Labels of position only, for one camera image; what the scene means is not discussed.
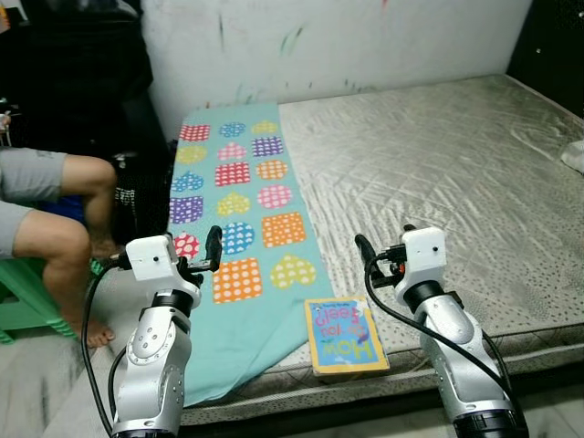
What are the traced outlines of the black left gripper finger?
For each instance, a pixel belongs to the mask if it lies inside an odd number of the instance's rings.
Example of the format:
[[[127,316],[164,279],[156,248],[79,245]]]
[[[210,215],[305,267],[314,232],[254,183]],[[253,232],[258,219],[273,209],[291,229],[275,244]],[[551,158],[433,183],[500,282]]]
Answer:
[[[223,230],[220,225],[213,225],[205,238],[207,255],[202,262],[202,271],[215,272],[220,268],[223,254]]]

